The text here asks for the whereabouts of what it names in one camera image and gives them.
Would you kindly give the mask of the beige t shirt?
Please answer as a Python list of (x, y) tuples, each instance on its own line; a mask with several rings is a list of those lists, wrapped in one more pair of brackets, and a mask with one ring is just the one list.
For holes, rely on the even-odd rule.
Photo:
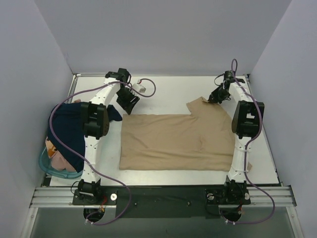
[(231, 117), (203, 97), (186, 106), (188, 115), (124, 115), (119, 169), (228, 172), (235, 149)]

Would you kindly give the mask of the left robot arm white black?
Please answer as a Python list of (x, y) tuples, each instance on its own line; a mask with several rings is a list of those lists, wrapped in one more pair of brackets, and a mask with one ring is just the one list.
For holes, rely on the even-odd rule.
[(127, 114), (131, 114), (140, 98), (129, 89), (131, 74), (124, 68), (105, 75), (105, 87), (95, 96), (81, 105), (81, 121), (85, 139), (85, 161), (78, 192), (90, 204), (97, 204), (102, 198), (101, 176), (95, 173), (101, 154), (101, 143), (109, 131), (110, 113), (107, 111), (112, 98), (117, 96), (117, 103)]

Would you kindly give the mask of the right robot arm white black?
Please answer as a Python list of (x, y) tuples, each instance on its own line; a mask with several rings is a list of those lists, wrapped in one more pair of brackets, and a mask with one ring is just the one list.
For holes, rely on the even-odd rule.
[(221, 198), (227, 203), (249, 201), (246, 174), (248, 173), (248, 155), (252, 142), (257, 139), (263, 127), (264, 103), (255, 100), (242, 78), (235, 78), (231, 70), (225, 71), (215, 90), (208, 98), (210, 104), (221, 104), (232, 98), (236, 102), (231, 129), (235, 136), (235, 147), (231, 168), (221, 191)]

